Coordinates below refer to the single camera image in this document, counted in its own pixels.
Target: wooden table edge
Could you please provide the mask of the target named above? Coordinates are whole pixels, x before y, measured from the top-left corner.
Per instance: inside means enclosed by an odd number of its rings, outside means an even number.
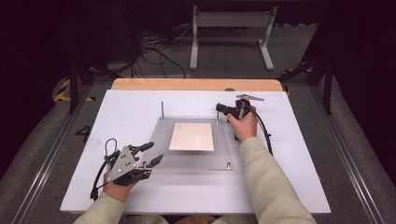
[[[130,91],[283,91],[276,79],[117,78],[111,90]]]

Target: white table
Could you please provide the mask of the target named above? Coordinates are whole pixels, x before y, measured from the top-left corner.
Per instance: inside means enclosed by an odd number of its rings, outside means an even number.
[[[302,203],[311,213],[330,213],[288,96],[283,91],[107,91],[61,210],[84,212],[89,208],[92,204],[90,192],[93,180],[103,163],[107,139],[116,138],[119,148],[124,145],[139,146],[147,143],[158,117],[162,115],[161,102],[164,104],[165,116],[215,118],[217,103],[234,105],[235,95],[241,93],[265,99],[264,102],[251,103],[257,107],[257,112],[272,135],[274,156]],[[245,185],[244,165],[237,150],[239,143],[233,139],[231,126],[225,126],[224,130],[232,153],[234,170],[155,170],[148,180],[139,182],[132,189],[125,213],[253,213]],[[260,130],[258,134],[265,144]]]

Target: sweater sleeve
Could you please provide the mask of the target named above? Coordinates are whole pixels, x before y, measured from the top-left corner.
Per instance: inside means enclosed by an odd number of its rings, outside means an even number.
[[[119,223],[125,209],[125,203],[119,202],[102,192],[91,207],[74,223],[75,224],[111,224]]]
[[[259,223],[316,223],[262,142],[251,137],[240,146],[247,188]]]

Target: person's right hand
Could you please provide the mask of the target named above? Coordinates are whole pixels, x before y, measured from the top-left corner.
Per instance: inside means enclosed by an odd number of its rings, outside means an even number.
[[[234,118],[231,114],[227,115],[227,119],[233,125],[233,132],[241,142],[249,137],[257,136],[257,120],[251,112],[248,112],[241,120]]]

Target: metal rail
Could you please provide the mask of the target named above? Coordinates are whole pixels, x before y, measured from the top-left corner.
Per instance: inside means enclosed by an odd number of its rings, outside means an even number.
[[[85,98],[88,96],[90,92],[91,86],[83,86],[82,91],[78,97],[78,105],[74,112],[68,115],[64,121],[64,124],[53,143],[47,158],[44,160],[43,164],[41,165],[40,170],[38,171],[37,175],[35,176],[35,180],[33,181],[32,186],[29,188],[23,202],[21,203],[20,208],[18,209],[17,214],[15,215],[14,219],[12,220],[12,224],[18,223],[22,224],[25,223],[28,217],[30,216],[35,203],[37,202],[38,197],[40,196],[41,190],[44,188],[48,178],[50,177],[50,173],[52,171],[55,162],[58,159],[58,156],[61,152],[61,147],[66,138],[71,125],[73,124],[78,111],[81,109],[81,106],[84,103]]]
[[[320,112],[323,115],[323,118],[332,133],[332,137],[338,148],[338,155],[340,156],[340,159],[346,168],[346,172],[349,175],[349,179],[353,185],[353,188],[356,190],[356,193],[361,200],[361,204],[363,205],[363,209],[366,212],[367,217],[370,219],[371,223],[385,223],[384,219],[381,217],[381,214],[378,211],[378,208],[375,205],[370,191],[367,189],[367,186],[364,182],[363,177],[361,176],[361,173],[358,170],[358,167],[356,166],[355,162],[352,159],[352,156],[349,153],[349,150],[347,149],[347,145],[340,131],[338,130],[337,125],[335,124],[332,116],[327,114],[326,109],[322,104],[322,95],[318,87],[309,87],[309,90],[311,91],[315,102],[318,104]]]

